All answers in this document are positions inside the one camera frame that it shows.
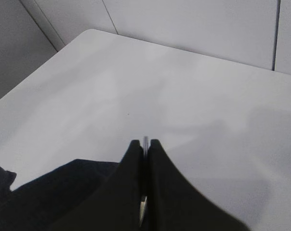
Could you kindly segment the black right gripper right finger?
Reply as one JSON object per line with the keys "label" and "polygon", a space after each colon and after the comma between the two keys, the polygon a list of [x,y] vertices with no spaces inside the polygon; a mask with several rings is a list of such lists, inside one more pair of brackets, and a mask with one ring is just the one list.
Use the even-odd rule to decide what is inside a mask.
{"label": "black right gripper right finger", "polygon": [[208,200],[181,174],[159,140],[146,155],[151,231],[247,231],[242,221]]}

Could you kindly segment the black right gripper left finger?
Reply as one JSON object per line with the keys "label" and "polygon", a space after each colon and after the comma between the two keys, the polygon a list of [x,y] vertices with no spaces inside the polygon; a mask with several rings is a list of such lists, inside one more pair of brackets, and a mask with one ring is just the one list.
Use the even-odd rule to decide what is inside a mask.
{"label": "black right gripper left finger", "polygon": [[76,208],[50,226],[51,231],[139,230],[143,149],[131,141],[105,183]]}

